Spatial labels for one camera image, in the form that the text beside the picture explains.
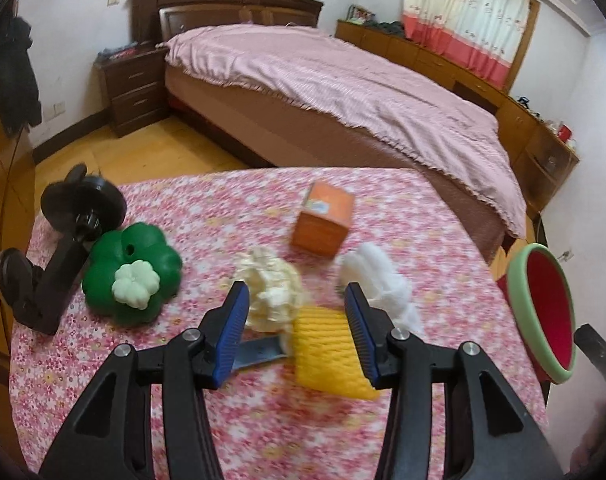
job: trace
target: floral curtain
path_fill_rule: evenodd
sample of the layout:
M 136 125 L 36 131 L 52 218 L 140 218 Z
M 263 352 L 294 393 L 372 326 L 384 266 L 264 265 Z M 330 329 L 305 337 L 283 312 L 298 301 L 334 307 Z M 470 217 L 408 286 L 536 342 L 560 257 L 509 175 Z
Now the floral curtain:
M 405 34 L 502 88 L 525 30 L 529 0 L 404 0 Z

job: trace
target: yellow sponge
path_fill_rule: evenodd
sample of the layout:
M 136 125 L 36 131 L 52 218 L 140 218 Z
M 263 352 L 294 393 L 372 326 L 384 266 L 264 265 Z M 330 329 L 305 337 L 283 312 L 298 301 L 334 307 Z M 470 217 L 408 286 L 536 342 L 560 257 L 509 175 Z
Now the yellow sponge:
M 376 391 L 363 375 L 347 317 L 340 310 L 303 306 L 294 321 L 296 382 L 354 399 L 373 400 Z

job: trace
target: green pumpkin-shaped object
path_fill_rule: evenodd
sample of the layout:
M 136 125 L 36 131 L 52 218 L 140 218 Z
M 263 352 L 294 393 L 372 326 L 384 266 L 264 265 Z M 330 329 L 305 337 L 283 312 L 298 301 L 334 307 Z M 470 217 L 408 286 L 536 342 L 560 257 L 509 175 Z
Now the green pumpkin-shaped object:
M 158 227 L 140 222 L 123 231 L 109 231 L 90 251 L 90 267 L 83 279 L 87 305 L 95 314 L 112 316 L 114 323 L 119 325 L 151 322 L 159 315 L 163 303 L 178 292 L 181 268 L 180 256 L 167 245 Z M 138 275 L 132 276 L 132 270 Z M 139 279 L 144 288 L 147 287 L 146 291 L 138 283 L 139 298 L 134 291 L 134 299 L 129 300 L 129 304 L 125 303 L 123 297 L 127 291 L 122 290 L 123 279 L 119 278 L 115 285 L 117 271 L 119 276 L 126 276 L 125 284 L 128 279 L 131 283 Z

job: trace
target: wooden floor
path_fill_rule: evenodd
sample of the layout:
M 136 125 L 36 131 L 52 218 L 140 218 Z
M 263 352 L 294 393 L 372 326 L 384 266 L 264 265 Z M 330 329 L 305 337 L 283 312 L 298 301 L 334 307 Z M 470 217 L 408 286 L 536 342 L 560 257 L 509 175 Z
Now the wooden floor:
M 45 187 L 62 180 L 80 162 L 87 165 L 89 173 L 100 173 L 117 185 L 247 168 L 176 117 L 150 124 L 121 138 L 105 126 L 65 146 L 36 167 L 36 211 L 40 210 L 40 196 Z M 505 273 L 514 254 L 534 241 L 532 222 L 527 220 L 528 240 L 517 240 L 507 255 L 502 249 L 496 255 L 491 266 L 495 280 Z

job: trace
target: orange cube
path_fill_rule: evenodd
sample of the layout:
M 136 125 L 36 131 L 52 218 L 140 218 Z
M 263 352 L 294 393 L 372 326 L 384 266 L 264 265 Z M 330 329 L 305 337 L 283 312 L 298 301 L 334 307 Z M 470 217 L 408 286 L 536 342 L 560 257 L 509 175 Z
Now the orange cube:
M 326 182 L 312 184 L 292 234 L 292 245 L 334 257 L 352 227 L 354 195 Z

